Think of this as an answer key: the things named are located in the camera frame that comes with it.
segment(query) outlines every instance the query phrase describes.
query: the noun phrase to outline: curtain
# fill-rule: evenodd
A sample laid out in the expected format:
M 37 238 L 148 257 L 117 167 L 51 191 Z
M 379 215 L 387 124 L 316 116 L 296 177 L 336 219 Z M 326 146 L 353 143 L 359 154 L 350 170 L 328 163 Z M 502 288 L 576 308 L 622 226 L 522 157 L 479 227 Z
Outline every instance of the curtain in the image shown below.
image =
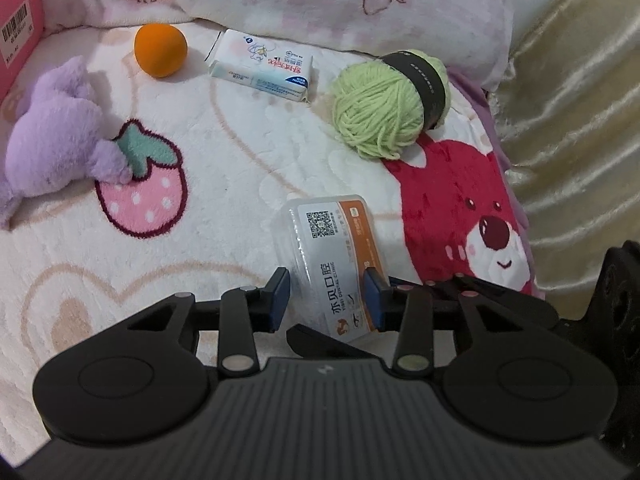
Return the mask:
M 538 285 L 582 317 L 606 249 L 640 240 L 640 0 L 553 0 L 492 111 Z

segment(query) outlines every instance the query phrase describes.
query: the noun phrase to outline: stuffed animal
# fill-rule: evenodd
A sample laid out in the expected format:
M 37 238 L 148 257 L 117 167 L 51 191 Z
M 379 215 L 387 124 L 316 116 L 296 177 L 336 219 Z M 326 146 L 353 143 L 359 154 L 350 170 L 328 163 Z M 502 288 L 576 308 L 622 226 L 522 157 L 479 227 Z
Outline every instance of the stuffed animal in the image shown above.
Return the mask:
M 72 180 L 128 184 L 131 168 L 118 145 L 103 137 L 82 57 L 44 73 L 20 106 L 0 177 L 0 228 L 24 197 L 59 191 Z

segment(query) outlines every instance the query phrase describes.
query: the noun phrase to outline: barcode label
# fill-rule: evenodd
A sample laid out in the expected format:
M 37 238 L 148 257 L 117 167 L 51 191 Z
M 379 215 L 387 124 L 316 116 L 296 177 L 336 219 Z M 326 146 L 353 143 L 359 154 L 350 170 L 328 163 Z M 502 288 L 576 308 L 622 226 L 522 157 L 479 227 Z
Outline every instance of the barcode label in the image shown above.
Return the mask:
M 20 4 L 0 30 L 2 30 L 0 52 L 4 64 L 8 67 L 33 34 L 33 17 L 29 0 L 24 0 Z
M 24 21 L 26 17 L 27 17 L 27 4 L 24 3 L 20 7 L 20 9 L 18 9 L 18 12 L 16 12 L 11 17 L 11 19 L 9 20 L 9 23 L 7 23 L 2 29 L 2 37 L 4 38 L 5 41 L 9 41 L 9 38 L 14 34 L 16 30 L 18 30 L 18 27 L 20 27 L 20 24 Z
M 338 231 L 334 214 L 329 211 L 307 213 L 306 219 L 309 221 L 309 228 L 311 229 L 311 236 L 313 238 L 334 236 Z

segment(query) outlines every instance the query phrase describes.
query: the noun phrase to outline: pink strawberry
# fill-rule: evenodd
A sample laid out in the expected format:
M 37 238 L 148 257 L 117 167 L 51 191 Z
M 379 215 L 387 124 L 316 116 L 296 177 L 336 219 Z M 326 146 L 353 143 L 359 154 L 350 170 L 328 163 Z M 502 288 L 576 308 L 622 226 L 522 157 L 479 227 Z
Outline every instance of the pink strawberry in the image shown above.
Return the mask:
M 127 186 L 96 182 L 102 210 L 120 231 L 136 238 L 168 232 L 187 203 L 180 150 L 137 119 L 124 123 L 115 141 L 127 156 L 133 179 Z

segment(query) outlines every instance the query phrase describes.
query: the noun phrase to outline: bear nose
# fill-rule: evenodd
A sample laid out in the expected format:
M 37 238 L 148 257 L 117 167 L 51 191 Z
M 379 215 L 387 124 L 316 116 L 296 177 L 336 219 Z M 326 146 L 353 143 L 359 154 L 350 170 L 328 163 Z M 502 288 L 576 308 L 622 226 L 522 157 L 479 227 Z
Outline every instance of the bear nose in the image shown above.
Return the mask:
M 483 216 L 480 219 L 480 235 L 487 247 L 499 251 L 509 243 L 509 226 L 497 216 Z

